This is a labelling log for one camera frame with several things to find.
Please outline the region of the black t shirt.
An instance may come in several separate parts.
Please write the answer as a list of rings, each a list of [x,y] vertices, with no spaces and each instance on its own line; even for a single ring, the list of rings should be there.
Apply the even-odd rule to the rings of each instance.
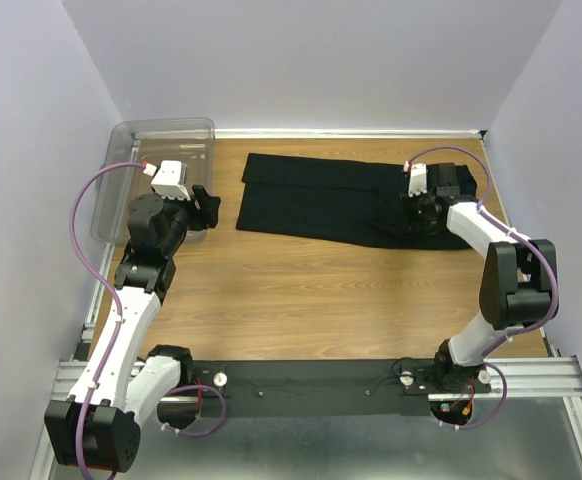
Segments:
[[[381,249],[469,248],[448,230],[411,234],[399,165],[251,153],[242,182],[238,230]]]

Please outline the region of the clear plastic storage bin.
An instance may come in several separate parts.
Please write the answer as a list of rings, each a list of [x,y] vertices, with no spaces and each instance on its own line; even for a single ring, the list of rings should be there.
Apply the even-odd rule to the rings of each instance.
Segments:
[[[212,191],[215,124],[206,117],[122,122],[112,130],[104,165],[166,161],[184,165],[188,191],[201,185]],[[140,168],[116,169],[96,181],[97,201],[91,224],[94,239],[123,246],[129,239],[128,205],[151,192],[151,179]]]

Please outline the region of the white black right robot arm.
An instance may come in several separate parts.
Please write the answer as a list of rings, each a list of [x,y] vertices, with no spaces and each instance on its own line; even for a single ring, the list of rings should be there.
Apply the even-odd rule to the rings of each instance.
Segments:
[[[427,371],[438,389],[481,377],[485,359],[514,336],[542,327],[559,306],[556,248],[505,225],[471,195],[461,192],[451,163],[404,165],[401,201],[408,235],[424,240],[441,233],[462,239],[484,260],[476,316],[444,341]]]

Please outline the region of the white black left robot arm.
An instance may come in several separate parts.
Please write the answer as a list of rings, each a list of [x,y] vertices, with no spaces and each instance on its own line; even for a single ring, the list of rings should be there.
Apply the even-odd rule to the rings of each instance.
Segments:
[[[132,372],[148,327],[176,273],[174,255],[191,232],[216,227],[221,200],[201,185],[183,197],[158,192],[129,205],[129,240],[118,265],[112,305],[83,373],[64,400],[49,402],[44,423],[56,459],[86,479],[130,469],[141,429],[171,390],[192,385],[189,349],[155,347]]]

